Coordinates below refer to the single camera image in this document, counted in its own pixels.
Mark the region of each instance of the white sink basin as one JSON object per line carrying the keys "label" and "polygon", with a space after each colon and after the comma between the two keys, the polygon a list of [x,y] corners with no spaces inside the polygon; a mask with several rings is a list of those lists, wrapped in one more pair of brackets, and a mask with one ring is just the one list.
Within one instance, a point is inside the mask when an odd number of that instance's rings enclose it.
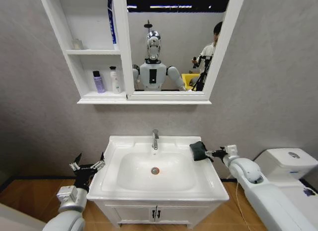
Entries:
{"label": "white sink basin", "polygon": [[[159,173],[152,174],[153,168]],[[129,153],[120,163],[117,184],[129,190],[183,191],[195,185],[194,169],[179,153]]]}
{"label": "white sink basin", "polygon": [[90,200],[228,200],[212,163],[194,161],[189,145],[200,137],[111,136],[105,167],[95,176]]}

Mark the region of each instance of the white bottle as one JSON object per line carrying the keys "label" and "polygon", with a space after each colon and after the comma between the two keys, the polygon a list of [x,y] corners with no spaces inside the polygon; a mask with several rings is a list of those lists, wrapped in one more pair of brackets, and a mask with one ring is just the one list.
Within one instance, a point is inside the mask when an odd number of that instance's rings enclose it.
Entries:
{"label": "white bottle", "polygon": [[111,66],[110,68],[110,77],[112,80],[113,93],[120,93],[121,88],[119,85],[119,80],[116,72],[116,66]]}

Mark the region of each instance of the purple bottle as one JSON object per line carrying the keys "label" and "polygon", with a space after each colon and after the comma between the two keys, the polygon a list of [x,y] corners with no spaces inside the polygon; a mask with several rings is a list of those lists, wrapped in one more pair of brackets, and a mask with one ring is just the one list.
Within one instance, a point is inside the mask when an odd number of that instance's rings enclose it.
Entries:
{"label": "purple bottle", "polygon": [[97,88],[97,93],[105,93],[103,80],[100,76],[99,71],[93,71],[93,75],[94,75],[94,82]]}

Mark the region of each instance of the person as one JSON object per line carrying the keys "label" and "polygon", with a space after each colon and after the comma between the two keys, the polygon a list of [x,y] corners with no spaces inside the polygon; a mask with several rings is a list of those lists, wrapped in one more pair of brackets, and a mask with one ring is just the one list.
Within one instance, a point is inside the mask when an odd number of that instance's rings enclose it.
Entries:
{"label": "person", "polygon": [[[213,43],[204,47],[200,56],[212,56],[213,57],[214,52],[215,52],[215,47],[216,47],[218,39],[219,39],[219,34],[221,32],[221,27],[222,27],[222,22],[219,22],[218,24],[216,24],[216,26],[214,27],[214,30],[213,30],[213,35],[214,35],[213,36]],[[196,60],[192,59],[192,63],[196,64],[198,62],[199,62],[199,57],[197,57]],[[200,73],[202,73],[204,71],[204,66],[200,66],[200,68],[201,68]]]}

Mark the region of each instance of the ceiling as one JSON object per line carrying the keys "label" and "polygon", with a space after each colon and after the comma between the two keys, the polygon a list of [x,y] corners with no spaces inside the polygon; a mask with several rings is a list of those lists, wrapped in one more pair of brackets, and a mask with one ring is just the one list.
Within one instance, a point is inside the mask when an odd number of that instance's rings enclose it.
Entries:
{"label": "ceiling", "polygon": [[129,12],[224,12],[229,0],[127,0]]}

